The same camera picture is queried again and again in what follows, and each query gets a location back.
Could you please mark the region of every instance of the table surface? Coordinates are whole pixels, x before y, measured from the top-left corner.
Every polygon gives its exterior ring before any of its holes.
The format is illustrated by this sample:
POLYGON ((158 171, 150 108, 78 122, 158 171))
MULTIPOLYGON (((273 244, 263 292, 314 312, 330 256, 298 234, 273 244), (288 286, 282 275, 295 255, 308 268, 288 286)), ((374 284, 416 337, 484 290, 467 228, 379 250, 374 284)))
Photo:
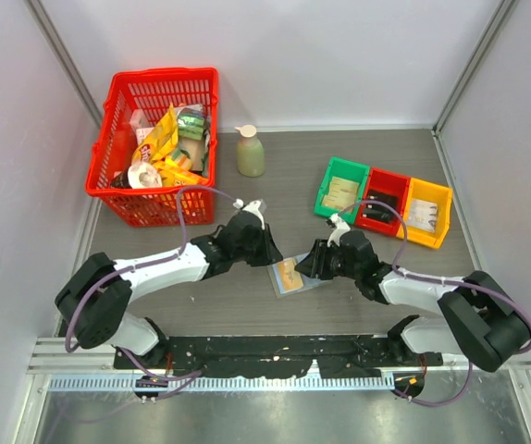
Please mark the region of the table surface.
MULTIPOLYGON (((285 257, 311 250, 316 238, 327 238, 325 219, 313 212, 317 191, 331 156, 380 167, 446 185, 429 130, 277 132, 259 135, 266 168, 261 178, 245 178, 236 168, 238 135, 218 139, 217 187, 245 202, 263 198, 265 220, 285 257)), ((190 236, 227 223, 233 208, 217 198, 213 226, 190 227, 190 236)), ((401 240, 367 231, 375 252, 390 262, 401 240)), ((91 253, 128 259, 179 246, 177 228, 131 228, 105 206, 93 237, 91 253)), ((464 276, 473 270, 459 218, 451 209, 451 229, 439 250, 409 244, 401 265, 412 271, 464 276)), ((264 267, 236 264, 218 277, 184 283, 149 294, 130 311, 152 318, 168 335, 287 335, 386 333, 409 306, 386 306, 362 297, 346 278, 277 298, 264 267)))

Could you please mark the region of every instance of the white wall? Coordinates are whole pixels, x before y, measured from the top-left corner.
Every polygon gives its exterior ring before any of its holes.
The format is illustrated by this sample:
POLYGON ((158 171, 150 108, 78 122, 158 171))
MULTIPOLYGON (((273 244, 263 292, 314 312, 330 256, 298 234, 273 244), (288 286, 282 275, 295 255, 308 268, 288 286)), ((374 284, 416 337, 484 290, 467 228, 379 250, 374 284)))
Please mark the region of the white wall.
POLYGON ((432 126, 498 0, 43 0, 97 103, 118 71, 213 66, 221 119, 432 126))
POLYGON ((486 269, 531 314, 531 1, 521 1, 444 132, 486 269))
POLYGON ((93 124, 23 2, 0 1, 0 443, 76 254, 93 124))

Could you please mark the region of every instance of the bottle cap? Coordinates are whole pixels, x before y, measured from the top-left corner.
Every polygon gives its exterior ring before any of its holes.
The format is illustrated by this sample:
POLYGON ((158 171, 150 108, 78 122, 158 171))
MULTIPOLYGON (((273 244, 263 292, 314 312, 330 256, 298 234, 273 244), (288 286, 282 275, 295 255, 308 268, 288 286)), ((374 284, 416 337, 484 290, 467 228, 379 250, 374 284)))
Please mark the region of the bottle cap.
POLYGON ((257 134, 257 128, 253 125, 243 125, 242 127, 236 127, 235 130, 237 130, 242 137, 246 138, 253 137, 257 134))

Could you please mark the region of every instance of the red plastic basket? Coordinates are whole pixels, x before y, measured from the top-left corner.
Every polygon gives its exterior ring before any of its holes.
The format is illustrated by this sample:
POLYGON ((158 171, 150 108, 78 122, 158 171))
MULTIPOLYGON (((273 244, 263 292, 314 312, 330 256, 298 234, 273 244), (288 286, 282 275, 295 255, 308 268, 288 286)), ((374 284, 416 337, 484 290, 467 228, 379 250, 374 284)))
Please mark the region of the red plastic basket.
MULTIPOLYGON (((218 73, 214 68, 158 68, 116 74, 104 104, 105 116, 99 139, 93 146, 93 158, 85 190, 100 198, 133 227, 155 227, 179 223, 175 195, 181 187, 154 190, 109 188, 116 172, 130 166, 136 137, 130 117, 143 109, 153 125, 167 112, 169 104, 202 104, 211 118, 208 153, 208 184, 216 183, 216 118, 218 73)), ((214 222, 214 194, 187 191, 181 196, 185 223, 214 222)))

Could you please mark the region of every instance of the green bottle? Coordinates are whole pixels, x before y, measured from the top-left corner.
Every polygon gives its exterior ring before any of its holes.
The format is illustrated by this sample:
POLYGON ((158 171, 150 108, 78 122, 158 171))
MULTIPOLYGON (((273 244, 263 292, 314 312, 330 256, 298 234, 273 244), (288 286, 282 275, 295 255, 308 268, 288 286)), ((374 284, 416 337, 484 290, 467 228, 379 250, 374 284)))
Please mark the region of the green bottle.
POLYGON ((237 143, 237 169, 249 178, 261 176, 266 169, 266 155, 264 145, 257 139, 257 128, 244 125, 235 130, 241 134, 237 143))

